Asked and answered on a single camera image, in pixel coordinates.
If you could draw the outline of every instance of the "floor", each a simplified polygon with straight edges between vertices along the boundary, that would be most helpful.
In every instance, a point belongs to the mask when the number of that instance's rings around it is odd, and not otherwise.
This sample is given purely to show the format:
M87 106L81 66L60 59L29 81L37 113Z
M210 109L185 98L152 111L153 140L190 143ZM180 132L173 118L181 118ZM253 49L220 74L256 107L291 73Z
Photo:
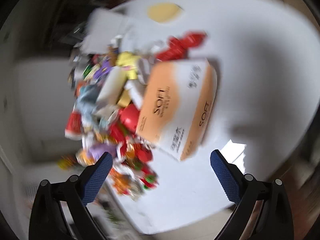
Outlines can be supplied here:
M320 30L313 15L302 0L282 0L302 12ZM306 162L294 153L292 158L275 173L274 178L281 178L286 185L288 197L292 207L294 220L295 240L302 239L309 231L320 212L317 200L320 190L316 183L320 177L320 168L317 168L320 159L320 140L317 141L311 163ZM158 240L209 240L214 239L228 220L231 210L226 209L207 217L197 223L176 230L155 234L152 237Z

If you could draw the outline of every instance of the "yellow package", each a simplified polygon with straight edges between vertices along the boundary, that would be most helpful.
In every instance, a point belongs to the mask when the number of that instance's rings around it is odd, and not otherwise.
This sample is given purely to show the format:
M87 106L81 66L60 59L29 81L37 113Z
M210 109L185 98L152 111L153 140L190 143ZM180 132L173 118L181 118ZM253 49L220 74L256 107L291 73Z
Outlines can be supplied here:
M199 145L217 90L206 59L166 61L151 72L136 133L177 160Z

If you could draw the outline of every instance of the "bolt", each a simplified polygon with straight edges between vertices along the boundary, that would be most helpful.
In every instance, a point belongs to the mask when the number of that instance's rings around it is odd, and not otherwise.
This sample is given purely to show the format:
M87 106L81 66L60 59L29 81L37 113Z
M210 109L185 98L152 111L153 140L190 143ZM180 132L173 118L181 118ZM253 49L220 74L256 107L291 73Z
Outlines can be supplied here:
M253 176L252 176L251 174L246 174L246 175L244 176L244 178L245 178L246 180L248 180L248 181L252 181L252 180L253 180Z
M40 182L41 186L45 186L48 184L48 181L46 179L44 179L43 181Z
M282 185L282 181L279 180L279 179L276 179L275 182L276 182L276 184L278 184L279 186Z
M71 182L75 182L75 181L78 180L78 176L77 176L77 175L72 175L72 176L69 178L69 180L70 180Z

